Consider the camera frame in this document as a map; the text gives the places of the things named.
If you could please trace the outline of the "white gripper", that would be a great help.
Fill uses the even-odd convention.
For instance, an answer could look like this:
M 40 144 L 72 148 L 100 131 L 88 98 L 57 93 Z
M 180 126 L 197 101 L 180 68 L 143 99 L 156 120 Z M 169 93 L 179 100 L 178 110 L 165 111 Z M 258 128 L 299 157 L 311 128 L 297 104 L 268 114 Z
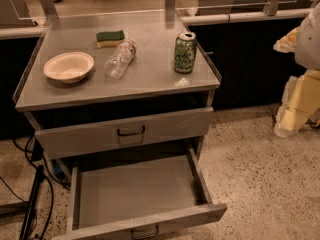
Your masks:
M 320 71 L 309 69 L 299 78 L 291 76 L 276 115 L 274 133 L 282 138 L 297 134 L 319 108 Z

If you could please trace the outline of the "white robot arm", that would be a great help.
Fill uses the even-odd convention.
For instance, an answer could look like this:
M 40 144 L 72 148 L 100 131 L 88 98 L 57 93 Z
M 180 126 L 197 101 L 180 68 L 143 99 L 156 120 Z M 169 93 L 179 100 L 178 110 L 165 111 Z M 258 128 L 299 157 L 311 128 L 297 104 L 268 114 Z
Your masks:
M 273 49 L 294 53 L 295 62 L 306 72 L 290 77 L 285 85 L 274 133 L 291 137 L 320 109 L 320 4 L 317 4 L 299 27 L 278 40 Z

